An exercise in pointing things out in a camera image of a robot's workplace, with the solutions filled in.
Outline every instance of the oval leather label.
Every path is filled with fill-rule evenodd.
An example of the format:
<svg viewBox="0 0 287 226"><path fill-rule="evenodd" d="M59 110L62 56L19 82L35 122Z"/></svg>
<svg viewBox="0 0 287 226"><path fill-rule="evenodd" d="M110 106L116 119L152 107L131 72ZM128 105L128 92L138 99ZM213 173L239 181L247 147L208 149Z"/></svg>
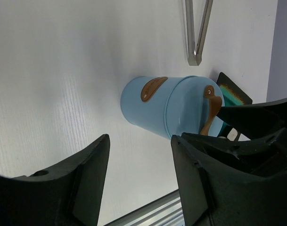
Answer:
<svg viewBox="0 0 287 226"><path fill-rule="evenodd" d="M142 88L141 100L143 102L149 101L156 93L157 89L167 80L167 77L159 77L152 79Z"/></svg>

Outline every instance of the table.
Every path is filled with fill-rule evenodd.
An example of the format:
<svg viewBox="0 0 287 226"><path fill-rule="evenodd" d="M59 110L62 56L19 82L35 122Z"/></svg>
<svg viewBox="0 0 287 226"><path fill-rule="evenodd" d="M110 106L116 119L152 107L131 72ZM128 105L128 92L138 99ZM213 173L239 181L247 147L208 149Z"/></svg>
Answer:
<svg viewBox="0 0 287 226"><path fill-rule="evenodd" d="M178 188L170 141L130 125L133 78L225 72L266 100L277 0L215 0L200 66L181 0L0 0L0 174L30 175L111 139L99 225Z"/></svg>

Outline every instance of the wooden table surface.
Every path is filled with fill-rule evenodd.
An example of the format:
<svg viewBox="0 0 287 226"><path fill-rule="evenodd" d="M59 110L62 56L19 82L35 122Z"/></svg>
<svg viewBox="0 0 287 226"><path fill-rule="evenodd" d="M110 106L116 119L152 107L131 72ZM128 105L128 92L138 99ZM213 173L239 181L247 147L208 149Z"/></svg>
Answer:
<svg viewBox="0 0 287 226"><path fill-rule="evenodd" d="M100 225L177 189L170 141L123 118L124 86L141 75L225 72L264 102L276 8L214 0L195 67L181 0L0 0L0 174L30 175L107 133Z"/></svg>

